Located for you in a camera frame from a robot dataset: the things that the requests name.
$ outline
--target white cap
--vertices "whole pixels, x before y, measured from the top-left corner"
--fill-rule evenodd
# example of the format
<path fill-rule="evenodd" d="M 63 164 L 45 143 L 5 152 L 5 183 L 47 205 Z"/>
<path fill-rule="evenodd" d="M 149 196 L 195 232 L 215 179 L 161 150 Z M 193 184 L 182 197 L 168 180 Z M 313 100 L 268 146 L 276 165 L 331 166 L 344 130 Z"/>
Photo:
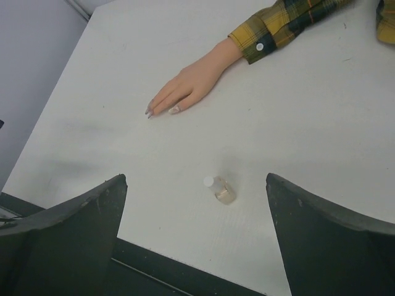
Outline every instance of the white cap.
<path fill-rule="evenodd" d="M 223 184 L 218 177 L 205 177 L 203 180 L 205 187 L 209 188 L 214 194 L 219 193 L 223 190 Z"/>
<path fill-rule="evenodd" d="M 214 178 L 213 177 L 205 177 L 203 180 L 203 184 L 205 185 L 205 187 L 210 188 L 211 186 L 214 185 Z"/>

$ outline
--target fingernail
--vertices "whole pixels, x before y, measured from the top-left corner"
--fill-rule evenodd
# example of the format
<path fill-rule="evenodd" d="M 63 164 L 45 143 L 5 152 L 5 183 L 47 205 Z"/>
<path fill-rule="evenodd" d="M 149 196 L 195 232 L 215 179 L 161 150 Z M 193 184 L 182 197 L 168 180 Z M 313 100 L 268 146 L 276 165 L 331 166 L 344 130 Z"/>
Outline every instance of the fingernail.
<path fill-rule="evenodd" d="M 179 111 L 181 111 L 180 106 L 176 105 L 176 106 L 174 106 L 173 108 L 171 108 L 168 112 L 169 112 L 170 114 L 176 114 L 176 113 L 178 113 Z"/>

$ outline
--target finger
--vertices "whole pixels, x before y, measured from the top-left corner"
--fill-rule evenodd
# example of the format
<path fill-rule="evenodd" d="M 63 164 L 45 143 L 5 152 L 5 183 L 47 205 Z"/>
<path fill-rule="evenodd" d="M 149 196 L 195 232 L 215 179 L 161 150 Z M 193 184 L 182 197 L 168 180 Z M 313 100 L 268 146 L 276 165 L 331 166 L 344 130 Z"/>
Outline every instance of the finger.
<path fill-rule="evenodd" d="M 204 96 L 202 96 L 202 94 L 198 92 L 192 92 L 188 97 L 181 100 L 176 106 L 171 108 L 168 112 L 172 115 L 180 113 L 181 111 L 184 111 L 189 107 L 193 106 L 194 104 L 196 104 L 197 102 L 201 101 L 203 97 Z"/>
<path fill-rule="evenodd" d="M 158 115 L 162 113 L 164 110 L 170 108 L 174 104 L 176 104 L 180 99 L 191 94 L 191 89 L 188 88 L 177 88 L 169 94 L 156 108 L 152 110 L 153 115 Z"/>
<path fill-rule="evenodd" d="M 165 86 L 157 93 L 157 95 L 150 101 L 146 114 L 156 106 L 158 106 L 169 94 L 171 94 L 177 87 L 175 79 L 170 80 Z"/>

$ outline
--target gray wall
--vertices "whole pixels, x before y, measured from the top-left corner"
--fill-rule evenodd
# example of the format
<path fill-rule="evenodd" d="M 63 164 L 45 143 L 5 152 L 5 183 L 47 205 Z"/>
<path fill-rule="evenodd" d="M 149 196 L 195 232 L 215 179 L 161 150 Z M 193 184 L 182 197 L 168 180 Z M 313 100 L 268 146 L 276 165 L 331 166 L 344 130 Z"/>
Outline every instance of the gray wall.
<path fill-rule="evenodd" d="M 110 3 L 114 0 L 70 0 L 70 1 L 75 2 L 77 5 L 82 7 L 84 11 L 86 11 L 91 15 L 95 10 L 95 8 Z"/>
<path fill-rule="evenodd" d="M 0 1 L 0 190 L 85 26 L 64 0 Z"/>

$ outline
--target mannequin hand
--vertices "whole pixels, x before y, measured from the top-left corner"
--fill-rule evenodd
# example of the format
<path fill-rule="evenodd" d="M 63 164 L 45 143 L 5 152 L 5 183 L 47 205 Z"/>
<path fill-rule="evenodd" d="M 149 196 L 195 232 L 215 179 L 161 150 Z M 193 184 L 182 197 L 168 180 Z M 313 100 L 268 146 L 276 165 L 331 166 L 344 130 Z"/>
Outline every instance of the mannequin hand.
<path fill-rule="evenodd" d="M 149 103 L 148 118 L 170 108 L 170 114 L 199 102 L 214 87 L 223 71 L 242 56 L 237 45 L 226 39 L 170 80 Z"/>

